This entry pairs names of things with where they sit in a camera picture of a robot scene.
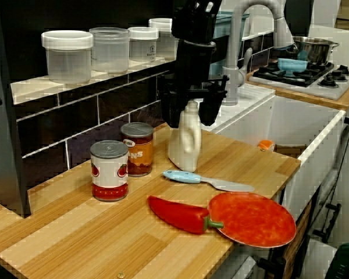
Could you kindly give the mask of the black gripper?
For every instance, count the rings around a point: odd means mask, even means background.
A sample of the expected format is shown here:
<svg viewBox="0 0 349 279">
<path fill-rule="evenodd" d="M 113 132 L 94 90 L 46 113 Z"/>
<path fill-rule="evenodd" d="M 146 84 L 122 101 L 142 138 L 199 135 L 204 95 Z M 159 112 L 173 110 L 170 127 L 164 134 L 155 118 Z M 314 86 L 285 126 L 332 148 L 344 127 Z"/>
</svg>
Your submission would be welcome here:
<svg viewBox="0 0 349 279">
<path fill-rule="evenodd" d="M 190 99 L 202 98 L 198 115 L 205 126 L 211 126 L 219 113 L 228 78 L 209 77 L 209 68 L 216 44 L 199 44 L 180 40 L 174 72 L 159 79 L 162 118 L 171 127 L 178 128 L 181 112 Z"/>
</svg>

